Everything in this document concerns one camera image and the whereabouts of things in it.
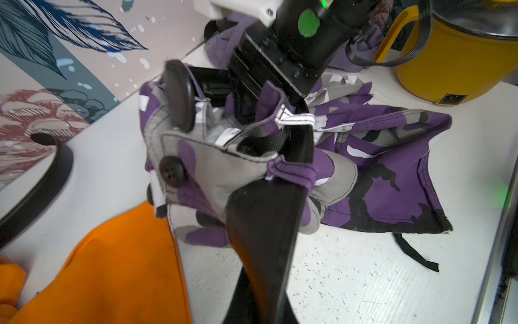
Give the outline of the plain purple garment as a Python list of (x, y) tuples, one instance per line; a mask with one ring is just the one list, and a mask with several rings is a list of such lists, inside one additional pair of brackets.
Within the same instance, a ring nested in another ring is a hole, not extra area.
[[(227, 20), (233, 23), (233, 26), (223, 32), (218, 32), (205, 42), (205, 53), (210, 63), (214, 67), (224, 70), (228, 69), (231, 55), (240, 43), (245, 29), (256, 22), (255, 18), (237, 12), (230, 14)], [(384, 40), (378, 26), (372, 27), (371, 32), (366, 41), (352, 45), (356, 55), (369, 62), (374, 61), (374, 56)], [(345, 45), (334, 55), (329, 67), (351, 73), (361, 72), (365, 68), (365, 66), (350, 61), (345, 52)]]

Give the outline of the black leather belt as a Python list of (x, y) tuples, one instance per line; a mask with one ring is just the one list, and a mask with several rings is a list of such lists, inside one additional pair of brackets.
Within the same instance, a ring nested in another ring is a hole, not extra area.
[(54, 146), (55, 156), (41, 179), (1, 218), (1, 247), (16, 239), (51, 205), (66, 185), (74, 165), (71, 148), (57, 137), (44, 133), (30, 137), (37, 144)]

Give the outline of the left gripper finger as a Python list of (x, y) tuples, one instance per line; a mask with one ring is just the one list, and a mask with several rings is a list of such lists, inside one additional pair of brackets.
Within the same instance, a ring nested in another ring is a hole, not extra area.
[(258, 180), (236, 190), (226, 229), (242, 262), (225, 323), (297, 323), (287, 283), (308, 197), (286, 180)]

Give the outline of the purple camouflage trousers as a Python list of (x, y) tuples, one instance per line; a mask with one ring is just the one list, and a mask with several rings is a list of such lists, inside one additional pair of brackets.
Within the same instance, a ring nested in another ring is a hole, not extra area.
[(159, 178), (163, 149), (149, 148), (146, 161), (151, 191), (160, 204), (181, 205), (199, 215), (195, 222), (179, 225), (176, 236), (191, 245), (230, 247), (223, 217), (230, 193), (253, 180), (282, 178), (311, 191), (299, 225), (303, 234), (313, 234), (321, 224), (391, 232), (405, 254), (437, 271), (438, 264), (424, 259), (403, 235), (452, 230), (428, 172), (430, 148), (450, 128), (451, 116), (371, 105), (371, 88), (371, 83), (358, 90), (346, 83), (319, 86), (319, 94), (343, 89), (346, 95), (311, 109), (320, 136), (311, 165), (288, 162), (276, 149), (253, 157), (231, 146), (232, 139), (248, 144), (307, 121), (271, 83), (260, 93), (256, 122), (245, 130), (229, 127), (232, 96), (222, 108), (213, 106), (205, 94), (196, 97), (193, 130), (177, 132), (173, 141), (187, 172), (186, 185), (174, 190)]

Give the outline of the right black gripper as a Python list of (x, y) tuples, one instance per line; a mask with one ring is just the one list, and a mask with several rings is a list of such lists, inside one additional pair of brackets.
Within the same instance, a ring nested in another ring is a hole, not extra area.
[(379, 1), (284, 1), (273, 25), (245, 29), (229, 62), (235, 99), (257, 99), (272, 83), (304, 99), (338, 49), (372, 26)]

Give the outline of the orange trousers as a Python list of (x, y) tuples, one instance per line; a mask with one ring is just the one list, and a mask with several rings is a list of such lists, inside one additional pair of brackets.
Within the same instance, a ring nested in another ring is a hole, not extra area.
[(18, 306), (27, 274), (1, 260), (2, 323), (191, 323), (178, 244), (149, 203), (105, 222)]

